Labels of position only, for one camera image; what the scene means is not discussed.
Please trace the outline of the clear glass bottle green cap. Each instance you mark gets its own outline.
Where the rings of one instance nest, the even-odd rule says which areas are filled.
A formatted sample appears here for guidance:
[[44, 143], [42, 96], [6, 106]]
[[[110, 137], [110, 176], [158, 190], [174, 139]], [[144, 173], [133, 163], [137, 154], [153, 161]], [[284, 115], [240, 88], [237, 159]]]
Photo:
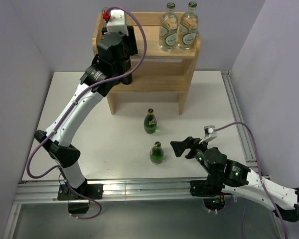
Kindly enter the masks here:
[[169, 2], [159, 24], [159, 46], [162, 50], [171, 51], [175, 47], [177, 31], [178, 18], [175, 14], [175, 3]]

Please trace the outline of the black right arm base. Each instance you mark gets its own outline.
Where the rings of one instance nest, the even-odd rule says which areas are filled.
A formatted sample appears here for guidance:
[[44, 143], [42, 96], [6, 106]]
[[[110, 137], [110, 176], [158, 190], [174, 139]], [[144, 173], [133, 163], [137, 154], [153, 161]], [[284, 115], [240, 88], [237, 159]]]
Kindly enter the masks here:
[[203, 198], [204, 206], [209, 210], [222, 210], [226, 206], [226, 194], [208, 185], [207, 180], [191, 180], [189, 192], [193, 197]]

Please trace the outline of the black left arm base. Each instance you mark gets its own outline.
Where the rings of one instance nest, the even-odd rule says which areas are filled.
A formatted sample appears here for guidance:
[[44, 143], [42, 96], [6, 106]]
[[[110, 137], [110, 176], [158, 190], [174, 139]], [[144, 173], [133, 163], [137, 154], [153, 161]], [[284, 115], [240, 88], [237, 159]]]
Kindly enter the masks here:
[[[86, 184], [83, 190], [72, 189], [67, 184], [61, 184], [57, 195], [57, 201], [68, 203], [68, 212], [79, 219], [91, 219], [100, 215], [102, 206], [98, 200], [103, 196], [103, 184]], [[94, 216], [82, 217], [90, 208], [91, 203], [99, 206], [99, 211]]]

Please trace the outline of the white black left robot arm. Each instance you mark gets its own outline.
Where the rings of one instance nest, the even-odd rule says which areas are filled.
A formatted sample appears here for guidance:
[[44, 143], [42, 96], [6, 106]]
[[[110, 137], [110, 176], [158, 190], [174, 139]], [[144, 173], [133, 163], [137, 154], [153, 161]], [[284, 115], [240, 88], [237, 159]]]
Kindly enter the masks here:
[[98, 53], [80, 78], [71, 101], [50, 127], [34, 135], [60, 166], [70, 184], [69, 193], [76, 199], [85, 197], [87, 180], [78, 163], [80, 151], [71, 144], [72, 139], [90, 111], [112, 87], [132, 83], [130, 57], [138, 53], [138, 48], [134, 28], [128, 26], [127, 30], [124, 35], [102, 29]]

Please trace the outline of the blue silver can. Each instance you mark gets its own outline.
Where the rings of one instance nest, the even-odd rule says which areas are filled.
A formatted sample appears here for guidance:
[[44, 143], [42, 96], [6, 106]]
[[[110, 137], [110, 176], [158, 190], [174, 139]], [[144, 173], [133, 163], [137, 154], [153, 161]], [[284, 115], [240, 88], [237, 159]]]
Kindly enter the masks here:
[[107, 9], [108, 9], [108, 7], [104, 7], [102, 9], [102, 19], [104, 21], [104, 26], [107, 25], [109, 18], [110, 18], [110, 13], [107, 13]]

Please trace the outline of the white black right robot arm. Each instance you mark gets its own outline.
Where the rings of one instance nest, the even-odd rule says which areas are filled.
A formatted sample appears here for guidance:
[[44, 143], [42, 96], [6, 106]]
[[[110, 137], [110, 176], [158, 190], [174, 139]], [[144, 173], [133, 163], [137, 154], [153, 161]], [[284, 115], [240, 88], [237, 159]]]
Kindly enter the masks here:
[[299, 187], [287, 188], [262, 178], [246, 165], [228, 159], [217, 147], [208, 147], [200, 138], [190, 136], [184, 141], [171, 141], [170, 145], [176, 157], [188, 149], [185, 158], [195, 159], [208, 174], [205, 180], [190, 181], [192, 196], [232, 194], [261, 204], [284, 221], [299, 221]]

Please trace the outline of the wooden two-tier shelf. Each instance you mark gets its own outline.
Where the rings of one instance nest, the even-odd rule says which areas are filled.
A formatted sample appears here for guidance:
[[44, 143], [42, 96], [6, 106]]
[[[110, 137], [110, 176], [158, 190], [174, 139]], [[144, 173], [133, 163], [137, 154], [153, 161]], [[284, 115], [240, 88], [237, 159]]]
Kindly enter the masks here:
[[175, 47], [171, 51], [163, 51], [158, 43], [159, 23], [163, 13], [133, 14], [145, 32], [147, 47], [144, 48], [143, 38], [135, 21], [128, 16], [128, 25], [134, 27], [138, 47], [138, 54], [131, 59], [132, 66], [136, 66], [143, 53], [146, 57], [133, 72], [133, 82], [130, 85], [116, 85], [107, 95], [110, 112], [115, 114], [118, 93], [173, 92], [177, 94], [178, 112], [182, 114], [201, 49], [200, 36], [196, 35], [189, 50]]

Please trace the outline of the aluminium mounting rail frame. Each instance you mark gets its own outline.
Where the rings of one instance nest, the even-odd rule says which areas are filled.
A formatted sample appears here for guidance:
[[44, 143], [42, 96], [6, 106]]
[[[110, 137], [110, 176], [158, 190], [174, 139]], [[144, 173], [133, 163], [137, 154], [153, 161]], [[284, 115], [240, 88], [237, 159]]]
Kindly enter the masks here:
[[[194, 159], [177, 158], [171, 141], [203, 137], [204, 127], [235, 119], [227, 77], [219, 71], [194, 73], [183, 114], [173, 93], [123, 93], [114, 115], [106, 100], [87, 116], [73, 138], [81, 151], [80, 167], [92, 184], [102, 183], [102, 211], [76, 220], [67, 203], [58, 202], [61, 178], [53, 171], [37, 182], [23, 175], [5, 234], [9, 239], [278, 239], [283, 233], [265, 207], [236, 198], [225, 211], [208, 212], [190, 195], [190, 181], [206, 177]], [[148, 109], [155, 133], [144, 130]], [[161, 164], [150, 150], [159, 141]]]

